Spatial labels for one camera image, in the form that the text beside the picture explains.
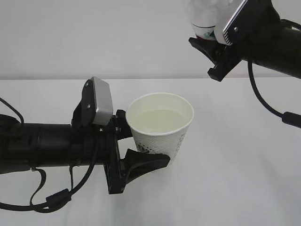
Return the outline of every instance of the water in cup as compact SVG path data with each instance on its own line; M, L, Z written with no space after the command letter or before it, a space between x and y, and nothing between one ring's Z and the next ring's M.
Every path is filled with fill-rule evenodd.
M187 124L187 120L178 112L154 110L142 113L132 121L132 126L145 133L167 133Z

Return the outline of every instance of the plastic bottle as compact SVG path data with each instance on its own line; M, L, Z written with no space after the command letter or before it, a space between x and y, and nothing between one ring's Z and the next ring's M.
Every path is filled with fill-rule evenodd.
M183 0L186 13L197 37L216 40L214 27L219 16L233 0Z

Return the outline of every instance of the white background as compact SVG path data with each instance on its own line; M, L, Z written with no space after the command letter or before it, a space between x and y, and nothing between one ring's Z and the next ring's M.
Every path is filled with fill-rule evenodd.
M301 129L285 125L255 98L247 78L107 80L114 110L137 97L171 92L195 109L171 167L145 175L121 195L108 195L102 166L62 210L52 214L0 210L4 226L300 226ZM2 81L0 97L26 122L70 123L84 80ZM301 113L301 81L257 79L267 102ZM0 105L0 112L13 115ZM124 155L133 140L120 142ZM68 168L45 168L47 182L34 199L70 188ZM75 183L86 167L75 168ZM0 175L0 201L29 203L37 172Z
M273 3L301 21L300 1ZM1 0L0 79L207 78L193 36L182 0Z

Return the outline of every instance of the bottle label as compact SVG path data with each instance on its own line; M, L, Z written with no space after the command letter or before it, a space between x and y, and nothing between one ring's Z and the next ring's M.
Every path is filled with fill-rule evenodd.
M215 34L214 34L214 28L215 26L211 26L211 27L199 27L196 26L194 24L192 24L193 30L195 32L195 34L203 39L206 40L216 40Z

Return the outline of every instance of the cable connector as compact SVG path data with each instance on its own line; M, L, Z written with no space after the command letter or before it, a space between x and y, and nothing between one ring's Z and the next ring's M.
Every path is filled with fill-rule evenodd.
M55 208L58 205L63 203L66 204L69 201L71 201L71 194L67 188L46 198L49 208Z

